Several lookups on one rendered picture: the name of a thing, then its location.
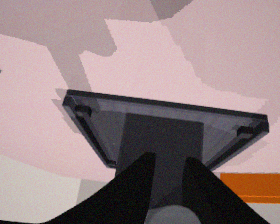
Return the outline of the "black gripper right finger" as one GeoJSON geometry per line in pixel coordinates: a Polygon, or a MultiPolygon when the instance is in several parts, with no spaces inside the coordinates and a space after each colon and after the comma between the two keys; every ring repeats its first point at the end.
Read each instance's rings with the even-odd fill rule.
{"type": "Polygon", "coordinates": [[[197,157],[185,161],[181,206],[196,213],[201,224],[269,224],[197,157]]]}

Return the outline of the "orange rectangular tray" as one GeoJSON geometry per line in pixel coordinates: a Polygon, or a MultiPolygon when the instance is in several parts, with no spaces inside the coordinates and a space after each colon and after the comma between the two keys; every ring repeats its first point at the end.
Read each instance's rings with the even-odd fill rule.
{"type": "Polygon", "coordinates": [[[220,181],[248,204],[280,204],[280,173],[221,173],[220,181]]]}

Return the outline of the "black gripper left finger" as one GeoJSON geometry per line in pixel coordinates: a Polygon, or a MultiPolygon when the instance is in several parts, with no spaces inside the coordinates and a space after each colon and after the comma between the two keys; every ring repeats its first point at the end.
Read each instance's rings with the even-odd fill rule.
{"type": "Polygon", "coordinates": [[[155,168],[156,153],[145,152],[92,197],[43,224],[145,224],[155,168]]]}

